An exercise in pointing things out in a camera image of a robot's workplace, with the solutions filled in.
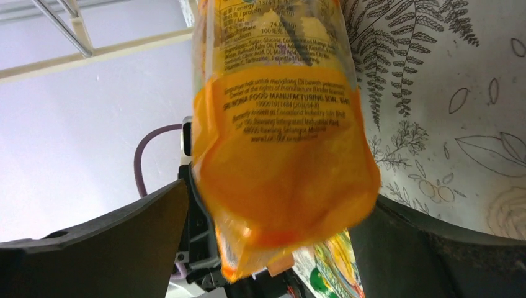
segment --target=leaf drawing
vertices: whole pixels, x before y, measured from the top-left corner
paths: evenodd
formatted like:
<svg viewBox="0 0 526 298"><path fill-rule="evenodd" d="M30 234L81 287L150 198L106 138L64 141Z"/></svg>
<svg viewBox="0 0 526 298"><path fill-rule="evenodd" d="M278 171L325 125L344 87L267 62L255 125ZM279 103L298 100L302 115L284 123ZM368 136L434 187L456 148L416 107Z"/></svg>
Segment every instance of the leaf drawing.
<svg viewBox="0 0 526 298"><path fill-rule="evenodd" d="M470 24L471 18L465 17L468 13L468 9L465 8L467 5L468 1L466 0L445 0L439 9L439 13L447 14L444 22L449 25L449 30L453 33L459 33L460 38L468 44L478 47L478 38L473 33L473 26Z"/></svg>
<svg viewBox="0 0 526 298"><path fill-rule="evenodd" d="M373 114L373 121L380 131L380 104L383 97L382 91L385 89L383 85L387 81L381 77L381 74L387 73L387 66L391 65L386 55L394 56L395 53L391 47L397 47L395 39L387 32L382 30L375 30L373 27L367 29L358 40L357 46L351 47L353 53L364 56L363 61L365 70L369 72L366 74L367 91L371 112Z"/></svg>
<svg viewBox="0 0 526 298"><path fill-rule="evenodd" d="M444 156L449 159L449 150L447 149L447 143L444 143Z"/></svg>
<svg viewBox="0 0 526 298"><path fill-rule="evenodd" d="M426 172L424 171L424 167L420 164L418 160L415 160L415 162L416 162L416 168L418 169L418 171L420 171L420 173L422 174L422 177L426 178Z"/></svg>
<svg viewBox="0 0 526 298"><path fill-rule="evenodd" d="M442 183L448 184L449 182L453 181L453 177L454 177L453 173L446 175L446 177L442 178Z"/></svg>
<svg viewBox="0 0 526 298"><path fill-rule="evenodd" d="M470 93L470 90L468 88L460 88L453 94L451 99L449 100L449 114L454 114L460 108L464 106L466 103L466 100L468 99L468 94Z"/></svg>
<svg viewBox="0 0 526 298"><path fill-rule="evenodd" d="M413 179L413 180L415 180L415 181L422 179L422 176L420 176L418 174L409 174L408 177Z"/></svg>
<svg viewBox="0 0 526 298"><path fill-rule="evenodd" d="M515 135L501 132L502 146L517 161L526 161L526 143Z"/></svg>
<svg viewBox="0 0 526 298"><path fill-rule="evenodd" d="M526 56L526 47L524 46L524 43L516 38L511 39L511 49L515 56L519 58L524 58L524 56Z"/></svg>
<svg viewBox="0 0 526 298"><path fill-rule="evenodd" d="M460 191L457 191L456 189L455 189L455 193L458 194L458 195L461 196L461 197L466 197L465 194L463 194L463 193L460 192Z"/></svg>
<svg viewBox="0 0 526 298"><path fill-rule="evenodd" d="M502 139L472 135L456 138L456 141L466 155L484 168L507 177L526 176L526 163L513 157L503 145Z"/></svg>
<svg viewBox="0 0 526 298"><path fill-rule="evenodd" d="M435 1L423 0L405 0L403 1L391 14L386 16L390 20L388 24L391 34L394 36L406 35L405 37L397 37L400 45L407 45L407 50L394 51L401 59L397 59L393 65L399 70L393 70L391 74L399 80L393 80L391 85L396 88L392 95L398 99L395 107L402 117L409 117L411 115L411 98L412 94L410 85L413 80L409 79L409 75L418 72L418 69L410 65L421 65L424 62L418 58L419 54L428 54L431 52L423 43L436 43L437 40L429 34L419 30L417 27L427 27L433 31L440 32L444 28L439 24L442 16L439 14Z"/></svg>
<svg viewBox="0 0 526 298"><path fill-rule="evenodd" d="M489 82L488 93L489 102L491 104L496 104L499 99L499 81L497 81L496 78L493 78L491 82Z"/></svg>
<svg viewBox="0 0 526 298"><path fill-rule="evenodd" d="M358 2L364 3L358 8ZM479 45L473 33L468 13L467 0L345 0L342 9L350 32L351 50L357 73L366 73L358 78L360 89L367 89L373 121L380 130L380 109L385 93L385 74L391 73L391 94L399 115L411 115L412 86L419 65L424 64L423 55L430 54L431 45L437 43L435 33L443 32L444 25L459 33L468 44ZM365 18L372 18L366 28L360 27ZM376 21L387 20L387 31L374 28ZM456 112L460 105L450 107Z"/></svg>
<svg viewBox="0 0 526 298"><path fill-rule="evenodd" d="M424 203L424 205L422 205L422 203L420 203L420 201L418 199L416 199L416 198L412 200L412 203L413 203L413 206L414 206L414 208L416 210L421 211L421 212L429 215L429 208L428 208L426 203Z"/></svg>
<svg viewBox="0 0 526 298"><path fill-rule="evenodd" d="M390 197L394 201L399 202L402 205L406 205L408 207L412 207L411 206L411 201L409 200L408 192L406 191L405 187L402 187L404 195L402 195L402 192L400 191L400 187L398 186L398 184L396 182L394 183L394 187L393 187L393 185L391 185L391 183L389 183L389 184L387 184L386 188L389 189L390 194L391 194Z"/></svg>
<svg viewBox="0 0 526 298"><path fill-rule="evenodd" d="M397 132L391 136L391 146L387 144L383 150L381 139L373 136L368 142L373 157L378 165L383 165L387 170L396 170L411 166L408 159L402 157L401 152L407 150L412 156L420 154L426 149L428 134L418 123L402 120Z"/></svg>

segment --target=orange label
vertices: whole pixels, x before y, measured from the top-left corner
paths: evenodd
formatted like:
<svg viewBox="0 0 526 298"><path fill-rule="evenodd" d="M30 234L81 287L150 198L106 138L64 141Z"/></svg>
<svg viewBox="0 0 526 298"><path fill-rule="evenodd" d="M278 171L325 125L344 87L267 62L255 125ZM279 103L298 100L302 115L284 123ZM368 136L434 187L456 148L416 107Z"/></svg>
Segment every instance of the orange label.
<svg viewBox="0 0 526 298"><path fill-rule="evenodd" d="M378 175L365 158L370 152L359 93L339 71L263 66L229 74L197 95L194 116L192 156L198 179L206 181L200 185L204 199L276 231L274 237L258 237L260 245L298 241L298 229L332 222L323 218L328 214L321 210L331 207L321 198L336 203L353 189L359 193L375 184L363 174ZM290 220L296 212L301 216ZM321 234L338 232L329 230Z"/></svg>

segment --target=fern leaf print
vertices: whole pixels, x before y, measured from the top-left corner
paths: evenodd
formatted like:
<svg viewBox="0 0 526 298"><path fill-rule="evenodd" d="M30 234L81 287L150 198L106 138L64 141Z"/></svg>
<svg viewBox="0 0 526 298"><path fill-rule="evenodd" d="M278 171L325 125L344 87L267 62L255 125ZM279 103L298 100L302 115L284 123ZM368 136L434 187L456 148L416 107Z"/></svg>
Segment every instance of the fern leaf print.
<svg viewBox="0 0 526 298"><path fill-rule="evenodd" d="M425 55L431 54L433 44L438 42L440 32L447 28L468 44L479 45L471 19L466 16L468 6L469 0L342 2L355 70L363 74L358 78L359 88L369 98L378 130L382 102L392 102L402 118L411 116L415 75ZM380 19L386 24L382 30L375 28Z"/></svg>
<svg viewBox="0 0 526 298"><path fill-rule="evenodd" d="M445 0L439 12L447 14L444 22L449 24L449 30L460 34L460 37L470 45L478 47L478 38L473 33L473 26L470 24L471 18L465 17L468 13L467 5L469 3L466 0Z"/></svg>
<svg viewBox="0 0 526 298"><path fill-rule="evenodd" d="M391 72L394 76L393 79L397 79L391 83L396 88L392 95L397 98L396 108L398 113L404 118L411 115L410 95L412 91L409 87L413 83L411 75L418 72L415 68L416 65L423 64L418 55L429 54L431 50L428 48L427 43L437 42L429 34L417 29L427 27L435 32L444 31L444 28L439 23L443 19L438 9L439 4L437 1L405 0L392 14L386 17L386 19L392 19L388 24L389 28L393 28L391 34L397 37L400 36L397 40L401 41L401 44L408 46L407 51L397 53L399 60L393 62L400 69Z"/></svg>
<svg viewBox="0 0 526 298"><path fill-rule="evenodd" d="M367 91L369 103L373 114L373 121L380 130L380 104L383 97L382 91L387 80L383 75L388 73L387 67L391 66L387 56L394 57L395 52L392 47L398 47L396 40L389 33L382 30L375 30L372 27L359 38L356 48L353 51L363 56L364 70L367 72Z"/></svg>

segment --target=metal rack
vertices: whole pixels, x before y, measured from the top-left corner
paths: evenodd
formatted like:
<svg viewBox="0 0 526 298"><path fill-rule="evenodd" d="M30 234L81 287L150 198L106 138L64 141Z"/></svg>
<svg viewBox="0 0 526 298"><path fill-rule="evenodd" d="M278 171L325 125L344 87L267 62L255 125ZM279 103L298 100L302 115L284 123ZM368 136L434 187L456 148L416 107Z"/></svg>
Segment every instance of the metal rack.
<svg viewBox="0 0 526 298"><path fill-rule="evenodd" d="M192 36L194 28L191 26L193 26L193 20L197 13L197 0L189 0L186 3L189 4L189 9L192 13L190 20L186 20L187 25L189 25L188 28L129 42L117 43L107 47L94 48L91 44L86 26L84 25L77 0L56 0L63 10L69 14L71 28L58 13L51 8L47 1L31 1L79 50L79 53L0 70L0 84L55 73L57 71L68 70L152 48L183 42Z"/></svg>

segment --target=white wall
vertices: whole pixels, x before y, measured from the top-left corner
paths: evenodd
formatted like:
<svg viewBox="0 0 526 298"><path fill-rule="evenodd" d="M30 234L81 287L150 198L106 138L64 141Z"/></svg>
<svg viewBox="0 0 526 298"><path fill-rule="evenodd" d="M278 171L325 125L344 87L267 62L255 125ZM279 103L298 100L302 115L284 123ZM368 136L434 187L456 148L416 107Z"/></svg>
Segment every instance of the white wall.
<svg viewBox="0 0 526 298"><path fill-rule="evenodd" d="M82 12L95 47L185 27L175 0ZM192 112L189 42L0 85L0 242L40 238L138 199L133 153ZM74 53L46 18L0 26L0 69ZM145 150L148 191L177 178L179 134Z"/></svg>

